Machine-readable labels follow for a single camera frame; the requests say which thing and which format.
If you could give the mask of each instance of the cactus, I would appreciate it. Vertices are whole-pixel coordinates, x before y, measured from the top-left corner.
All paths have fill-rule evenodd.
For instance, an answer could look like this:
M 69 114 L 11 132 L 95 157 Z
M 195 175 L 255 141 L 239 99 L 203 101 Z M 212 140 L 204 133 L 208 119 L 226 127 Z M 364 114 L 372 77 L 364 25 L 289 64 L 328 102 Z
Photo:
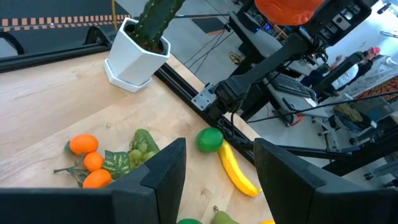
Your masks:
M 159 40 L 185 0 L 148 0 L 129 36 L 142 48 L 159 53 Z

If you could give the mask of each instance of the toy orange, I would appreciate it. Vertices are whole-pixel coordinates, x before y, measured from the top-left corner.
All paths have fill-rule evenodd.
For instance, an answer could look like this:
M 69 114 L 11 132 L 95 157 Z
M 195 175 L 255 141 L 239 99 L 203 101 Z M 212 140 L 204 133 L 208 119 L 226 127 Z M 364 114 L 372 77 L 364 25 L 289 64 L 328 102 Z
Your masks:
M 102 167 L 104 158 L 98 152 L 91 152 L 87 154 L 83 163 L 89 172 L 93 172 Z
M 90 134 L 79 134 L 70 140 L 70 150 L 76 155 L 91 153 L 97 150 L 98 140 Z
M 83 182 L 83 188 L 102 188 L 112 181 L 111 174 L 104 169 L 90 173 Z
M 299 26 L 312 17 L 323 0 L 255 0 L 258 10 L 276 25 Z

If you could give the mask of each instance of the bunch of grapes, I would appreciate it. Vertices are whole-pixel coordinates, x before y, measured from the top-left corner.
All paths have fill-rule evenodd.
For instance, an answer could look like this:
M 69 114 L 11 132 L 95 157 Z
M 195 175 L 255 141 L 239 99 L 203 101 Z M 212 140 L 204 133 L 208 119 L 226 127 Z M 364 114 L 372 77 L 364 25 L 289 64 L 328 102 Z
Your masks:
M 135 169 L 139 165 L 145 163 L 148 159 L 152 158 L 156 153 L 148 150 L 148 143 L 145 140 L 140 143 L 132 142 L 130 144 L 130 164 L 131 168 Z

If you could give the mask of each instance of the potted cactus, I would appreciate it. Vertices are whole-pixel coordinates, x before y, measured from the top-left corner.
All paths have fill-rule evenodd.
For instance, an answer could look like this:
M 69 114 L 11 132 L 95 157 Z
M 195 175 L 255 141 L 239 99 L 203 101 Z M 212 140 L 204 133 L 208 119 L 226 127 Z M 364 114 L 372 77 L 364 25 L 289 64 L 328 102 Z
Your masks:
M 170 57 L 163 31 L 184 0 L 148 0 L 139 20 L 125 18 L 113 42 L 105 71 L 113 85 L 136 92 Z

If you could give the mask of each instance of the wooden tabletop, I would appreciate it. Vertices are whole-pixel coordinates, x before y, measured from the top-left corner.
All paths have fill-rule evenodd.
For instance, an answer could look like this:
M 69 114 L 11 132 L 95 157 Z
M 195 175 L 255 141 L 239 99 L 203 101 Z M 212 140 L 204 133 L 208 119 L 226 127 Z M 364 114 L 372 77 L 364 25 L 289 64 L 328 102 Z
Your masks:
M 178 137 L 187 139 L 187 172 L 178 219 L 209 223 L 213 206 L 240 223 L 272 219 L 263 194 L 251 198 L 229 180 L 217 153 L 203 154 L 194 145 L 208 125 L 154 77 L 138 93 L 109 84 L 103 63 L 108 52 L 0 75 L 0 187 L 77 187 L 67 172 L 73 165 L 65 143 L 77 134 L 99 140 L 98 152 L 127 151 L 136 129 L 147 129 L 160 148 Z M 197 90 L 203 84 L 175 57 L 167 62 Z M 249 138 L 259 135 L 235 116 Z M 235 151 L 246 176 L 259 185 L 255 168 Z

